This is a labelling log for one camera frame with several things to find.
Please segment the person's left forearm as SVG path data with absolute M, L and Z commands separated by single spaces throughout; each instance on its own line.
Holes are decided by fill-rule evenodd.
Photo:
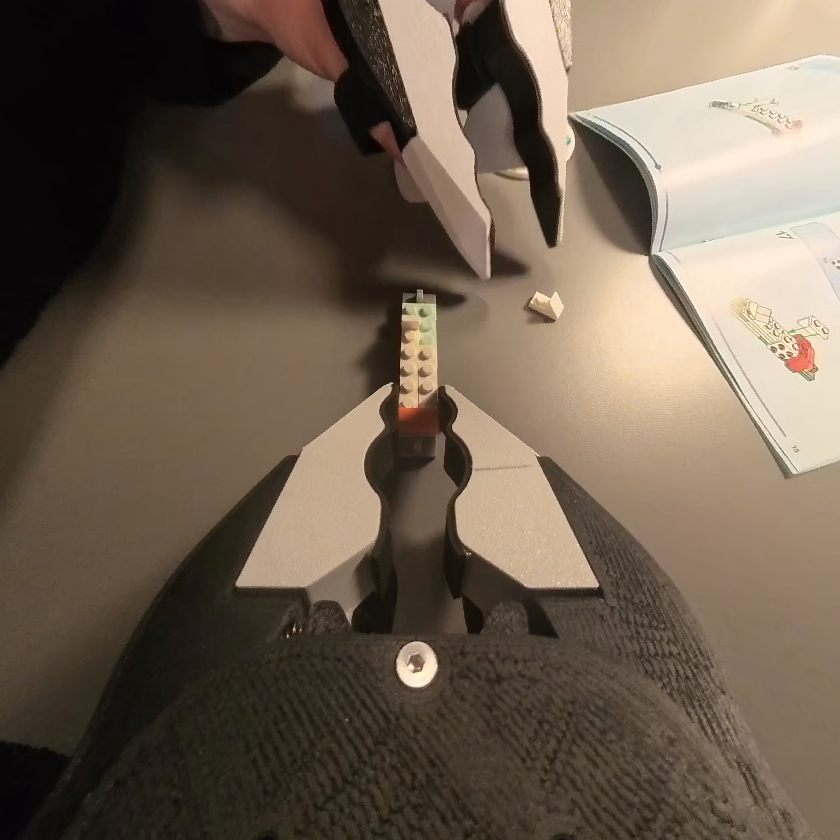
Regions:
M 1 3 L 1 360 L 97 247 L 145 99 L 215 106 L 281 58 L 203 2 Z

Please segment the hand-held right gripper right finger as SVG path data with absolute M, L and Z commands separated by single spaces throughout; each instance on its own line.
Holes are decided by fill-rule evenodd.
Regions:
M 444 571 L 466 630 L 479 634 L 504 602 L 549 634 L 541 602 L 598 596 L 601 586 L 552 489 L 541 458 L 451 386 L 440 389 L 447 505 Z

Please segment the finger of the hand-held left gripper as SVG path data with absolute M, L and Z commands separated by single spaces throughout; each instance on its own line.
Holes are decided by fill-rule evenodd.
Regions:
M 562 238 L 569 148 L 569 3 L 501 1 L 499 7 L 498 85 L 542 236 L 553 248 Z
M 456 108 L 449 21 L 425 1 L 383 1 L 380 7 L 416 125 L 402 152 L 407 175 L 470 268 L 487 280 L 494 227 Z

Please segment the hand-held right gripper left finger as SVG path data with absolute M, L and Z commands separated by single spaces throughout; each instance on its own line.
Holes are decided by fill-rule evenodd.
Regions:
M 303 448 L 236 581 L 338 603 L 354 629 L 396 612 L 389 502 L 396 389 L 384 385 Z

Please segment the white and green lego assembly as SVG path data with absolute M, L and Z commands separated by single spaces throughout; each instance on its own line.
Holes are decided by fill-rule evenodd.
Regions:
M 416 469 L 432 462 L 440 431 L 437 300 L 417 289 L 402 295 L 395 462 Z

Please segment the open instruction booklet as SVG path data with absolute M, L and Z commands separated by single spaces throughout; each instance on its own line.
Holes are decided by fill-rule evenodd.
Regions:
M 652 207 L 650 260 L 790 475 L 839 459 L 839 58 L 580 111 Z

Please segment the person's left hand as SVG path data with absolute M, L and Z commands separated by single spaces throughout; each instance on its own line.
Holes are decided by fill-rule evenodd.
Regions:
M 271 44 L 299 67 L 335 82 L 349 63 L 321 1 L 204 1 L 221 36 Z

